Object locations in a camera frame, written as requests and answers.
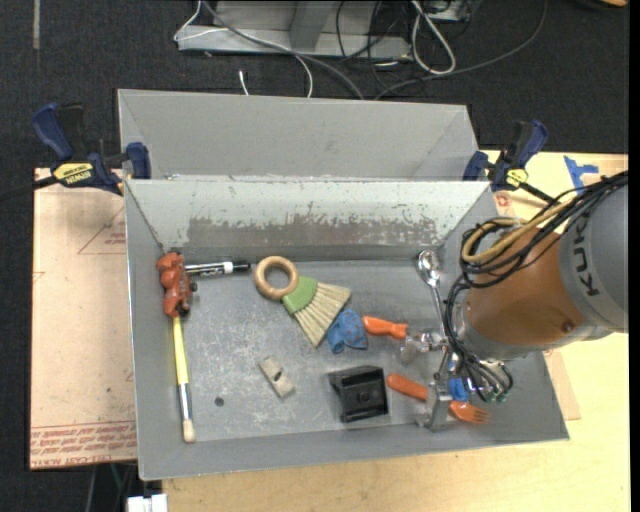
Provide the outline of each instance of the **white cable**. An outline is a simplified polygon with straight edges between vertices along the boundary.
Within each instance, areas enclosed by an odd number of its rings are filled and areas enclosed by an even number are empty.
[[[447,73],[451,73],[456,68],[456,56],[453,54],[453,51],[451,50],[449,43],[447,43],[446,39],[442,36],[440,31],[433,24],[433,21],[429,19],[429,16],[427,16],[427,14],[422,10],[422,6],[420,5],[420,2],[418,2],[417,0],[412,0],[411,5],[413,5],[416,11],[418,11],[418,15],[416,16],[416,21],[413,24],[413,30],[411,32],[411,45],[413,47],[413,58],[416,61],[416,64],[418,64],[418,66],[424,69],[427,73],[432,73],[434,75],[446,75]],[[437,69],[430,68],[422,61],[422,59],[418,55],[418,50],[416,49],[416,42],[417,42],[416,40],[418,38],[418,27],[420,26],[421,18],[423,18],[427,23],[427,25],[429,25],[429,28],[431,29],[433,34],[436,36],[438,41],[440,41],[440,43],[446,50],[447,55],[449,55],[449,60],[451,61],[451,65],[445,70],[437,70]]]
[[[238,75],[240,76],[240,85],[242,85],[242,90],[246,96],[249,96],[249,91],[247,90],[247,86],[244,83],[244,73],[242,70],[238,71]]]
[[[191,16],[191,18],[189,18],[179,29],[178,31],[173,35],[173,40],[176,43],[179,43],[181,41],[185,41],[187,39],[194,39],[196,37],[202,37],[205,34],[210,34],[211,32],[220,32],[221,30],[227,30],[226,28],[213,28],[211,30],[205,30],[204,32],[201,32],[199,34],[194,34],[192,36],[186,36],[186,37],[181,37],[178,38],[178,34],[184,30],[185,27],[188,27],[189,25],[191,25],[195,19],[200,16],[200,12],[202,10],[202,0],[198,0],[198,6],[196,7],[196,12],[193,13],[193,16]],[[265,39],[260,39],[258,37],[255,36],[248,36],[248,38],[253,39],[255,42],[257,43],[267,43],[273,46],[277,46],[278,48],[285,50],[287,52],[292,51],[291,48],[287,48],[286,46],[283,46],[281,44],[278,43],[274,43],[273,41],[267,41]],[[300,57],[299,55],[294,55],[294,57],[298,60],[298,62],[300,62],[300,64],[302,64],[302,66],[304,67],[304,70],[307,73],[307,76],[309,77],[309,91],[307,92],[307,98],[311,98],[311,95],[313,94],[313,75],[311,74],[311,70],[309,69],[309,66],[307,66],[307,63],[304,61],[304,59],[302,57]],[[244,76],[242,74],[242,71],[240,71],[240,83],[242,85],[242,89],[244,90],[244,93],[249,96],[249,91],[247,90],[247,87],[244,83]]]
[[[191,18],[189,18],[189,19],[188,19],[188,20],[187,20],[187,21],[186,21],[186,22],[185,22],[185,23],[184,23],[184,24],[183,24],[183,25],[178,29],[178,31],[177,31],[175,34],[173,34],[173,40],[174,40],[176,43],[179,43],[180,41],[184,41],[185,39],[189,39],[189,38],[191,38],[191,37],[195,37],[195,36],[189,36],[189,37],[185,37],[185,38],[183,38],[183,39],[182,39],[182,38],[181,38],[181,39],[178,39],[178,34],[179,34],[182,30],[184,30],[184,28],[185,28],[185,27],[188,27],[189,25],[191,25],[191,24],[194,22],[194,20],[195,20],[198,16],[200,16],[200,11],[201,11],[201,10],[202,10],[202,0],[198,0],[198,7],[196,7],[196,12],[194,12],[194,13],[193,13],[193,16],[191,16]]]

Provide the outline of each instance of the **marker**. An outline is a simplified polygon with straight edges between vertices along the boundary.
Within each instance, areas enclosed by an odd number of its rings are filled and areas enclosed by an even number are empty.
[[[221,276],[234,272],[247,272],[250,263],[221,261],[219,263],[203,263],[200,265],[185,265],[184,270],[190,276]]]

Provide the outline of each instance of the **cable bundle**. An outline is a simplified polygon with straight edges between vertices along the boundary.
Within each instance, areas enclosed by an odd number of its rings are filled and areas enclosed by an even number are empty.
[[[444,329],[454,352],[459,358],[459,369],[466,373],[470,387],[481,400],[502,401],[513,387],[513,377],[503,362],[489,364],[481,361],[465,347],[458,337],[454,326],[454,308],[460,293],[472,287],[486,288],[504,281],[514,272],[535,263],[553,244],[564,236],[569,228],[584,214],[596,208],[609,194],[628,184],[628,171],[602,180],[587,187],[571,189],[558,195],[554,202],[540,210],[529,222],[521,224],[513,218],[497,217],[489,219],[475,229],[463,235],[460,251],[460,267],[462,274],[456,279],[449,290],[445,301]],[[559,203],[568,194],[577,192],[572,199]],[[560,234],[531,262],[525,261],[534,247],[543,243],[555,230],[563,224],[565,227]],[[538,231],[521,249],[505,256],[506,251],[523,235],[533,230]],[[479,252],[481,243],[492,234],[503,236],[490,248]],[[488,281],[474,282],[472,276],[490,276]]]

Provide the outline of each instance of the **orange plastic fork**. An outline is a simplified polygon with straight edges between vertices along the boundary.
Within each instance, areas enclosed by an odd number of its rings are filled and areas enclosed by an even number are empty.
[[[427,399],[427,388],[398,373],[391,373],[387,376],[387,386],[403,395],[412,396],[423,401]],[[489,423],[491,417],[489,411],[485,411],[469,402],[461,402],[459,400],[451,401],[449,412],[461,421],[479,425]]]

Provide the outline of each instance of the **brush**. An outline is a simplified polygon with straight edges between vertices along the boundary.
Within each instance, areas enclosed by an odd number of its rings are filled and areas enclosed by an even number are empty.
[[[279,268],[287,274],[287,286],[274,288],[269,284],[266,272],[271,268]],[[347,288],[319,283],[316,279],[299,275],[295,265],[282,256],[269,256],[261,260],[256,266],[254,281],[262,295],[282,301],[314,347],[320,344],[351,297],[351,291]]]

